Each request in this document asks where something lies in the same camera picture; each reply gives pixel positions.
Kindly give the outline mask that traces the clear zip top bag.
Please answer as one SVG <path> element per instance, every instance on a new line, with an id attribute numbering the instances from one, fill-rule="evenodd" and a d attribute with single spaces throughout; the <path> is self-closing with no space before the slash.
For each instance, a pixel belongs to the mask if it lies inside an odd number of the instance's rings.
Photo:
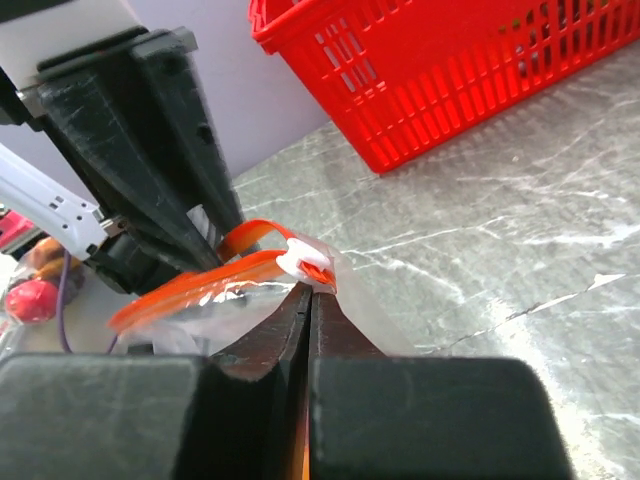
<path id="1" fill-rule="evenodd" d="M 265 323 L 296 287 L 325 294 L 382 352 L 414 353 L 351 261 L 319 239 L 254 219 L 217 249 L 223 265 L 187 272 L 115 313 L 109 321 L 121 349 L 139 343 L 157 354 L 212 355 Z"/>

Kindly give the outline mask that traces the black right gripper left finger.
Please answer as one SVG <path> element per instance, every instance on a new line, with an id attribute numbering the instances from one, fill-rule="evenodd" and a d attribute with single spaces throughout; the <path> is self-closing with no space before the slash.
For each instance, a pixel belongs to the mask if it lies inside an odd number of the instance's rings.
<path id="1" fill-rule="evenodd" d="M 211 356 L 16 354 L 5 479 L 301 479 L 311 291 Z"/>

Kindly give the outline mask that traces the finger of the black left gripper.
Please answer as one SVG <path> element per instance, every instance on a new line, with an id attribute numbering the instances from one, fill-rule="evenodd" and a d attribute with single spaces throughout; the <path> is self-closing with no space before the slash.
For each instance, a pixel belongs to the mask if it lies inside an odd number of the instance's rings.
<path id="1" fill-rule="evenodd" d="M 233 255 L 224 237 L 244 221 L 219 149 L 209 109 L 190 53 L 197 46 L 187 29 L 157 30 L 132 50 L 142 78 L 169 128 L 177 153 L 176 164 L 186 169 L 187 189 L 195 194 L 213 231 L 206 236 L 221 260 Z"/>
<path id="2" fill-rule="evenodd" d="M 187 215 L 195 194 L 132 57 L 153 32 L 132 29 L 41 62 L 37 98 L 82 170 L 107 186 L 102 205 L 126 219 L 142 248 L 181 270 L 209 270 L 220 260 Z"/>

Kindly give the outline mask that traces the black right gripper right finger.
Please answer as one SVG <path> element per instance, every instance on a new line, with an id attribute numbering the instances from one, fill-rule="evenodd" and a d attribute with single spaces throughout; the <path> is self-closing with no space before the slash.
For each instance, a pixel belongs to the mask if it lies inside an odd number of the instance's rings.
<path id="1" fill-rule="evenodd" d="M 547 392 L 504 357 L 388 356 L 329 294 L 313 298 L 314 479 L 570 479 Z"/>

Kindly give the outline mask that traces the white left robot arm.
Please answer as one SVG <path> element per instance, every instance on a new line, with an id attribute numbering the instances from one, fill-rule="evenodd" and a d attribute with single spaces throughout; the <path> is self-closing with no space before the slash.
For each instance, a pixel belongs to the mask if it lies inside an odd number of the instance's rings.
<path id="1" fill-rule="evenodd" d="M 45 133 L 91 192 L 83 199 L 8 149 L 1 198 L 107 285 L 145 294 L 217 267 L 243 215 L 201 93 L 186 28 L 123 33 L 1 80 L 1 120 Z"/>

